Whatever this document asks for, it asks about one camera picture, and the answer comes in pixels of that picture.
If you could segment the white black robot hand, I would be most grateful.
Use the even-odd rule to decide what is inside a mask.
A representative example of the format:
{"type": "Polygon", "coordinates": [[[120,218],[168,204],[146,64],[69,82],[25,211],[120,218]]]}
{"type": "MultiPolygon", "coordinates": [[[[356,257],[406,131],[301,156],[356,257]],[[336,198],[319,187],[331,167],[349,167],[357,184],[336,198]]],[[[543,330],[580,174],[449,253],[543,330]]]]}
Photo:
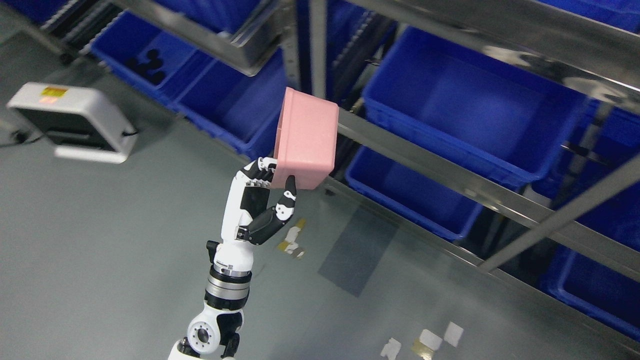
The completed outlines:
{"type": "Polygon", "coordinates": [[[231,185],[222,217],[221,243],[212,265],[227,276],[246,276],[253,269],[254,249],[267,242],[292,218],[297,202],[297,183],[288,176],[285,189],[268,206],[278,161],[259,157],[238,170],[231,185]]]}

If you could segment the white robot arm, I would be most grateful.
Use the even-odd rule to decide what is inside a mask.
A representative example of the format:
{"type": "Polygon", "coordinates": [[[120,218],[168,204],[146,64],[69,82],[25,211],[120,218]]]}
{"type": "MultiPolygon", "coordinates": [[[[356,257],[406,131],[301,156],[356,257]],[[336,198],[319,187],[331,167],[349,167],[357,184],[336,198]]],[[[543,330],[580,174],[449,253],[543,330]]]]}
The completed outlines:
{"type": "Polygon", "coordinates": [[[211,267],[203,310],[190,321],[185,336],[171,347],[169,360],[203,360],[221,347],[222,360],[234,360],[249,300],[254,261],[250,243],[240,240],[206,244],[211,267]]]}

